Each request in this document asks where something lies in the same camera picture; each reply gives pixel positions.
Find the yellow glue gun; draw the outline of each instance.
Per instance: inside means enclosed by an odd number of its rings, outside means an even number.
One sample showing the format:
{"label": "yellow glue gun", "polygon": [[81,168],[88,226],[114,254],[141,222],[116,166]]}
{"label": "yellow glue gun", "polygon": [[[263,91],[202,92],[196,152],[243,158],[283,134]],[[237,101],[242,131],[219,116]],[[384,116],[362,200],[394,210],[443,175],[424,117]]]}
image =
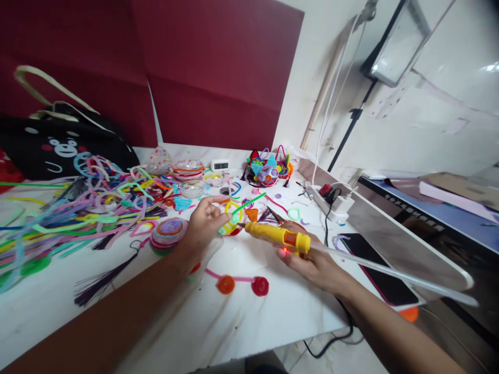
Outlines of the yellow glue gun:
{"label": "yellow glue gun", "polygon": [[238,223],[251,236],[271,244],[295,249],[294,253],[307,254],[310,250],[310,236],[259,222]]}

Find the charger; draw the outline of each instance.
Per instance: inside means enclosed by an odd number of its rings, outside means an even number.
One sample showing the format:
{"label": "charger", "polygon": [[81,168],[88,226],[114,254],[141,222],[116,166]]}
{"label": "charger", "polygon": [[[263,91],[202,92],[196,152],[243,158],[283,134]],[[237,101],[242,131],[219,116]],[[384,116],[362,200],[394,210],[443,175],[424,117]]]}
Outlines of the charger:
{"label": "charger", "polygon": [[352,207],[354,201],[352,199],[352,193],[350,192],[347,196],[338,196],[334,200],[333,207],[331,208],[336,214],[348,213],[348,210]]}

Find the digital thermometer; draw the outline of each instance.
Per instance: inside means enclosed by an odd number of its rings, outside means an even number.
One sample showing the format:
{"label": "digital thermometer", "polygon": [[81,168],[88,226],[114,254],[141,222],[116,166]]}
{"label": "digital thermometer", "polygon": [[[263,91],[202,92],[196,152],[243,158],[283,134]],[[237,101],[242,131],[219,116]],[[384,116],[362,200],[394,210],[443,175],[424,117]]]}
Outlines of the digital thermometer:
{"label": "digital thermometer", "polygon": [[226,158],[213,160],[211,166],[212,171],[229,170],[229,160]]}

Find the phone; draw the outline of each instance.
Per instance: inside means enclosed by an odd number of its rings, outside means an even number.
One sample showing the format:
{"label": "phone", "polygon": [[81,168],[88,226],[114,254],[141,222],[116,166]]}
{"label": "phone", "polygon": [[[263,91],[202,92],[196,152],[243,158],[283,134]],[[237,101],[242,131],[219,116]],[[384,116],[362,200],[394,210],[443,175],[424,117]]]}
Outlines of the phone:
{"label": "phone", "polygon": [[[357,257],[390,267],[361,234],[340,234],[350,239],[341,239],[348,251]],[[391,306],[415,304],[417,296],[403,281],[391,275],[359,265],[383,300]]]}

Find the hand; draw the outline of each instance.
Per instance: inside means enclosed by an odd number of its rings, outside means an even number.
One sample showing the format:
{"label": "hand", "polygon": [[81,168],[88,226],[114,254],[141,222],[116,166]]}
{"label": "hand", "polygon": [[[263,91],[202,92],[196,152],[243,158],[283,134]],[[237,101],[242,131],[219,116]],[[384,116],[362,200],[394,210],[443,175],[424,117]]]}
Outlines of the hand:
{"label": "hand", "polygon": [[[310,234],[292,221],[284,222],[281,227],[292,232],[300,232],[310,236],[311,243],[322,244],[317,236]],[[294,253],[279,248],[277,256],[304,278],[335,296],[341,297],[345,295],[352,284],[355,283],[354,278],[340,268],[330,254],[325,251],[311,248],[302,259]]]}
{"label": "hand", "polygon": [[181,251],[188,253],[194,265],[204,258],[218,230],[232,219],[232,215],[221,213],[218,207],[212,205],[225,199],[224,196],[205,197],[191,214],[186,234],[178,246]]}

